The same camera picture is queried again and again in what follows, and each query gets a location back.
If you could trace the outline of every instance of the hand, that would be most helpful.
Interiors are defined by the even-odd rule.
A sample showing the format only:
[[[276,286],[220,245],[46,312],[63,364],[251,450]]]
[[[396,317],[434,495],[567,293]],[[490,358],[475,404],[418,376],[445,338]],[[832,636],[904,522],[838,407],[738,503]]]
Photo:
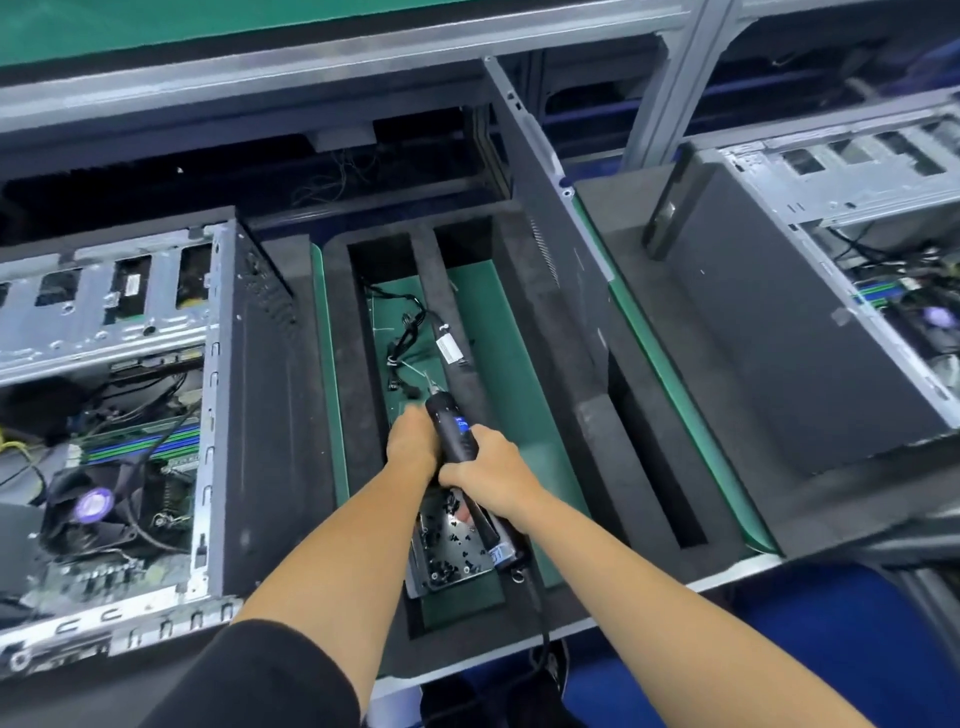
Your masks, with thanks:
[[[437,471],[440,461],[440,437],[430,415],[422,404],[407,404],[403,414],[396,418],[387,439],[387,462],[414,462]]]
[[[547,492],[523,462],[517,446],[502,433],[483,425],[474,425],[470,431],[480,446],[477,459],[444,465],[440,468],[440,484],[462,489],[484,508],[526,532],[527,517]]]

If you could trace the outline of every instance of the forearm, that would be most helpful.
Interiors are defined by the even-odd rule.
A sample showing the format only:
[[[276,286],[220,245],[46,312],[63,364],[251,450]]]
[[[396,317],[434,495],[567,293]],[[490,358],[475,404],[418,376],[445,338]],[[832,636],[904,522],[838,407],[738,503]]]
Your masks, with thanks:
[[[523,524],[671,728],[870,723],[751,627],[544,493]]]
[[[282,622],[316,643],[344,672],[364,712],[433,467],[389,463],[283,560],[238,616]]]

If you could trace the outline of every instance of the cpu cooler fan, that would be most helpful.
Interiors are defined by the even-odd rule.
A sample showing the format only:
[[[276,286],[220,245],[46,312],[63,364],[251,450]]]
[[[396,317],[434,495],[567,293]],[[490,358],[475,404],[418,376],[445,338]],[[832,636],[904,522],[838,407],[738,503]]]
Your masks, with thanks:
[[[138,546],[145,489],[163,487],[158,463],[114,461],[63,471],[50,483],[40,545],[59,556]]]

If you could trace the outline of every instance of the metal rail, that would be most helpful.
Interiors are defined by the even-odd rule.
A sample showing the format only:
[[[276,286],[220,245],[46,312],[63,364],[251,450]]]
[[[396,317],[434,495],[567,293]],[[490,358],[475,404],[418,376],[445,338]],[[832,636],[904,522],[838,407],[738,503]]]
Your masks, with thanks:
[[[682,0],[594,0],[0,88],[0,133],[682,27]]]

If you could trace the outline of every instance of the label sticker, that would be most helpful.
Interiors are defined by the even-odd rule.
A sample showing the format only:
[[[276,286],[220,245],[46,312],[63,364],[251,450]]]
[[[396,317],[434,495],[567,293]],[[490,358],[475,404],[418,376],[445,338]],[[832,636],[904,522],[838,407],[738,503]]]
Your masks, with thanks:
[[[501,561],[505,560],[509,554],[506,553],[507,547],[505,544],[497,544],[490,549],[490,557],[493,559],[493,565],[496,566]]]
[[[440,353],[444,355],[447,364],[453,364],[455,361],[460,361],[464,358],[464,353],[460,351],[457,342],[453,340],[452,334],[445,333],[437,339],[437,348],[440,350]]]
[[[131,273],[127,276],[127,285],[123,289],[124,296],[135,296],[140,292],[140,274]]]

